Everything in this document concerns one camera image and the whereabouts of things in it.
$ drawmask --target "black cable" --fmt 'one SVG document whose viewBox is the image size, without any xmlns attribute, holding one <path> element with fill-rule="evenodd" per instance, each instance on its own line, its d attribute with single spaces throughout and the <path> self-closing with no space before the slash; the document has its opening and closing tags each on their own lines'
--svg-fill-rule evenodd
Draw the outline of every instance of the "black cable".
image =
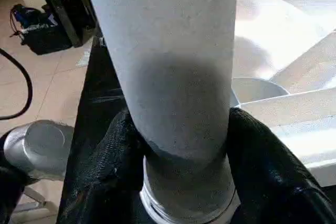
<svg viewBox="0 0 336 224">
<path fill-rule="evenodd" d="M 5 58 L 7 58 L 7 60 L 13 63 L 21 71 L 21 73 L 26 79 L 27 88 L 28 88 L 28 98 L 22 110 L 13 115 L 0 116 L 0 121 L 1 121 L 1 120 L 9 120 L 9 119 L 17 118 L 23 115 L 29 109 L 30 105 L 32 104 L 32 99 L 33 99 L 33 84 L 31 83 L 31 79 L 26 69 L 16 59 L 14 59 L 10 54 L 2 50 L 1 48 L 0 48 L 0 54 L 3 55 Z"/>
</svg>

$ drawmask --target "pvc pipe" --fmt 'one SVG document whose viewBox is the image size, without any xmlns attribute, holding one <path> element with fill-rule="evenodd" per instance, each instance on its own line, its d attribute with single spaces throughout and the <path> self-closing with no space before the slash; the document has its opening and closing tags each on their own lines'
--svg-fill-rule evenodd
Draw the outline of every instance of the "pvc pipe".
<svg viewBox="0 0 336 224">
<path fill-rule="evenodd" d="M 92 3 L 135 126 L 157 154 L 148 162 L 176 181 L 199 176 L 225 142 L 236 0 Z"/>
</svg>

